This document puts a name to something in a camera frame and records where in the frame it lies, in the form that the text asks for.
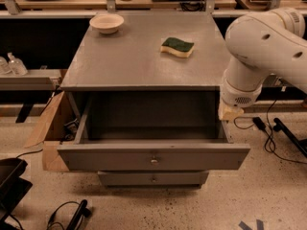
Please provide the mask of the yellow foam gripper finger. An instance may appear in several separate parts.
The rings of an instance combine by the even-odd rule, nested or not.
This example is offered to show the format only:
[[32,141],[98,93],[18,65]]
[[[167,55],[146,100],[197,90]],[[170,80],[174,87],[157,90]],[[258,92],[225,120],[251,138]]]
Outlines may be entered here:
[[244,109],[237,106],[230,106],[220,100],[218,116],[221,121],[233,121],[235,118],[244,114]]

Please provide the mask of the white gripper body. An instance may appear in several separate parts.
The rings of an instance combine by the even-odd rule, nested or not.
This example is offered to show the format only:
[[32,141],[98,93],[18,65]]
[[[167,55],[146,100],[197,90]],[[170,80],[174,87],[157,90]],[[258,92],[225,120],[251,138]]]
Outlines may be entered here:
[[232,57],[222,77],[220,96],[223,102],[238,107],[253,105],[271,73],[254,60]]

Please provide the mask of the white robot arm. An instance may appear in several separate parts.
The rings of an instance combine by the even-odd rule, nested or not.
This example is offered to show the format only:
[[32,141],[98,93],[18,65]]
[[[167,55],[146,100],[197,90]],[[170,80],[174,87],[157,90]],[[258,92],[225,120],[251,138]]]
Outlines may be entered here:
[[253,105],[270,75],[307,92],[305,21],[294,8],[249,13],[225,33],[231,54],[220,86],[219,119],[230,121]]

